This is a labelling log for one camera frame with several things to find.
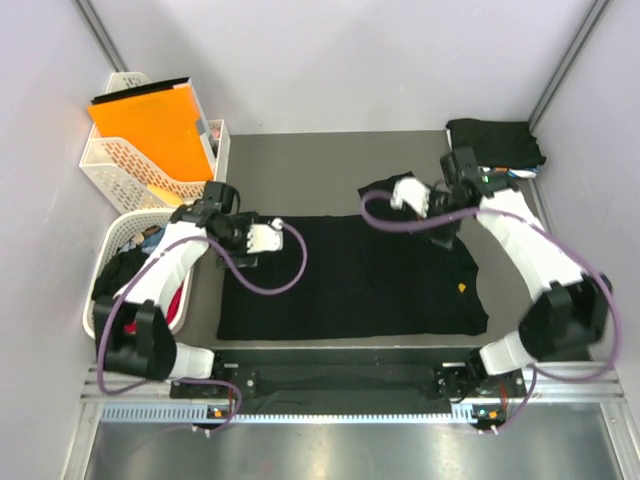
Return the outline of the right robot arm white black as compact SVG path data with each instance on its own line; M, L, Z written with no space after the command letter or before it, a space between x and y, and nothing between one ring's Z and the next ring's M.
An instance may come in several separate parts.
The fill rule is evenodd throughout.
M579 265L549 237L515 181L483 172L469 147L443 156L445 190L430 194L428 214L451 221L430 237L449 247L460 229L456 213L469 211L498 242L523 278L532 299L516 330L477 350L467 362L467 384L487 396L503 374L602 340L611 284Z

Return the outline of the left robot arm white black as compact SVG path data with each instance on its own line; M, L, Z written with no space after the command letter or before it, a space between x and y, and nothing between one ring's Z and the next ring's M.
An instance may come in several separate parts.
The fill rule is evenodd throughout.
M226 387L227 374L205 348L179 344L167 324L175 293L197 261L216 243L223 268L253 266L248 253L255 213L241 213L240 194L228 184L210 181L202 196L178 207L154 252L134 277L93 308L96 354L101 372L146 380L192 378L205 396Z

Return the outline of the black t shirt flower print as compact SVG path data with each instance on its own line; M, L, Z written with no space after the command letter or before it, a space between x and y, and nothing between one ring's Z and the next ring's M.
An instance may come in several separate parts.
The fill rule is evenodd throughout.
M217 337L228 341L304 341L399 335L477 336L489 316L477 294L479 268L460 239L449 247L424 233L387 233L360 215L289 216L306 245L287 235L244 276L276 296L224 277Z

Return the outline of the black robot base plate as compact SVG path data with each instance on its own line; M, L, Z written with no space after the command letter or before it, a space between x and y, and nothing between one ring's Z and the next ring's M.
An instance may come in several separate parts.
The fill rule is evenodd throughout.
M468 347L218 350L214 376L237 386L244 414L448 413L465 400L502 407L525 395L521 371L475 384Z

